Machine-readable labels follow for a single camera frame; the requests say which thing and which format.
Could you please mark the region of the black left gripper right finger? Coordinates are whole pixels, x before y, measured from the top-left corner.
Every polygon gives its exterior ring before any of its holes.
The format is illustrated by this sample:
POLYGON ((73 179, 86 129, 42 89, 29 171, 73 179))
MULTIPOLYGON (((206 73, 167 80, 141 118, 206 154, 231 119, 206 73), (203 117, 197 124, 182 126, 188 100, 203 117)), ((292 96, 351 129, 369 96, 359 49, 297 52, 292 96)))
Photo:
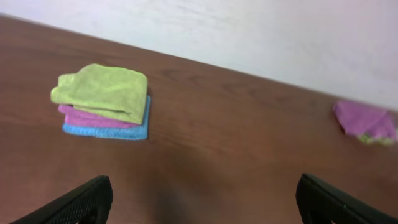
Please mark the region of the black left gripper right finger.
POLYGON ((396 218, 312 174, 302 174, 295 198, 304 224, 397 224, 396 218))

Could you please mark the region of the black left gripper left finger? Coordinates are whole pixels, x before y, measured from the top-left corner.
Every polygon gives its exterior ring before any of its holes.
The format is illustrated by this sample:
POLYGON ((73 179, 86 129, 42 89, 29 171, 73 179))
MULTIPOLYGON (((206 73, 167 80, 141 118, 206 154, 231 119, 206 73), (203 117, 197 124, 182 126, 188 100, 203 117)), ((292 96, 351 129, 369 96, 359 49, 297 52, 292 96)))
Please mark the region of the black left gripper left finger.
POLYGON ((108 176, 101 175, 12 224, 105 224, 113 202, 108 176))

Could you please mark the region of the light green cloth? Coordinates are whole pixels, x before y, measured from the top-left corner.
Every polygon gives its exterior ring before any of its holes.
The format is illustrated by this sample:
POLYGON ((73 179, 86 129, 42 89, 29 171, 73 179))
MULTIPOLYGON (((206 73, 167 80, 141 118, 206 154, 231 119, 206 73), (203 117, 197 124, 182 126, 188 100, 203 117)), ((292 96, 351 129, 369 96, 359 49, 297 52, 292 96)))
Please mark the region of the light green cloth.
POLYGON ((147 77, 140 72, 91 64, 76 73, 60 75, 50 99, 106 118, 141 124, 147 85, 147 77))

